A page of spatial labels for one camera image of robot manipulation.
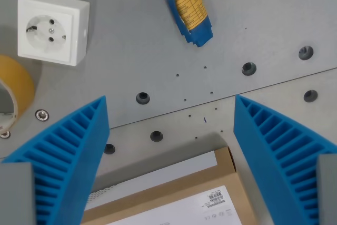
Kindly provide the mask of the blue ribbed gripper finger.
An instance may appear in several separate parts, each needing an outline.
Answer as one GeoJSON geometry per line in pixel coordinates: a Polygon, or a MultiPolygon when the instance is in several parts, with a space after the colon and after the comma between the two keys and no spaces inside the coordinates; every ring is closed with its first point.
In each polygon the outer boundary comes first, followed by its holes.
{"type": "Polygon", "coordinates": [[[316,163],[336,145],[297,121],[235,97],[233,132],[274,224],[319,224],[316,163]]]}
{"type": "Polygon", "coordinates": [[[54,123],[3,160],[33,167],[37,224],[80,224],[110,134],[106,97],[54,123]]]}

